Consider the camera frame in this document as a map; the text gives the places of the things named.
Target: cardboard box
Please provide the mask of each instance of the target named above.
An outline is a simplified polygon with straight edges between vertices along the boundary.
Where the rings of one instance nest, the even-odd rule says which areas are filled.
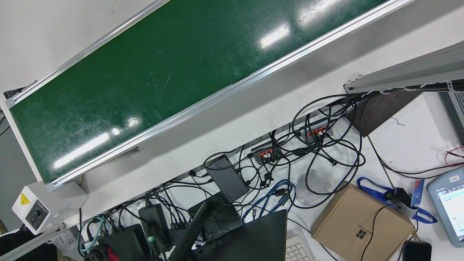
[[[347,261],[359,261],[372,236],[374,216],[383,206],[383,202],[350,184],[334,195],[316,219],[311,226],[312,237]],[[363,260],[389,260],[413,231],[411,221],[400,212],[391,207],[382,209]]]

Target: green cable clip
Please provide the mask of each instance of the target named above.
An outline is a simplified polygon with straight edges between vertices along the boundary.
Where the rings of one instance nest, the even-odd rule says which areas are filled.
[[[154,236],[154,235],[151,235],[151,236],[147,237],[147,241],[148,241],[149,243],[151,243],[151,242],[153,242],[153,241],[155,241],[155,240],[156,240],[156,236]]]

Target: phone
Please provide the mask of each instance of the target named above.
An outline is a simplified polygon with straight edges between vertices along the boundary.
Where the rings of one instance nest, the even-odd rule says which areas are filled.
[[[403,248],[403,261],[432,260],[432,245],[425,241],[407,241]]]

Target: electrical hazard label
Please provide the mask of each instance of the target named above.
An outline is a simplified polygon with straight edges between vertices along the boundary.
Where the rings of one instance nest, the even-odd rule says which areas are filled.
[[[26,205],[28,203],[31,203],[31,202],[27,199],[26,195],[21,193],[21,205]]]

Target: clear plastic bag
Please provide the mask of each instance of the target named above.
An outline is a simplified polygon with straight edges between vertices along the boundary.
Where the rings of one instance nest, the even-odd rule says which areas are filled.
[[[306,187],[306,183],[304,182],[305,177],[306,173],[303,173],[296,181],[296,200],[303,205],[309,206],[312,205],[313,202],[319,201],[326,196],[317,195],[309,191]],[[317,174],[317,170],[314,169],[309,170],[308,185],[312,191],[318,193],[328,193],[331,187],[330,182],[326,178],[321,178]]]

